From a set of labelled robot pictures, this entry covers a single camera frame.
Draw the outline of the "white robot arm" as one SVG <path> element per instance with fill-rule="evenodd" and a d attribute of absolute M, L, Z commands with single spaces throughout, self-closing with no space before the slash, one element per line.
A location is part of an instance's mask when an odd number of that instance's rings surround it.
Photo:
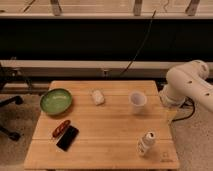
<path fill-rule="evenodd" d="M 213 85 L 206 79 L 209 67 L 202 60 L 193 60 L 168 70 L 167 84 L 159 92 L 165 107 L 180 107 L 187 97 L 213 112 Z"/>

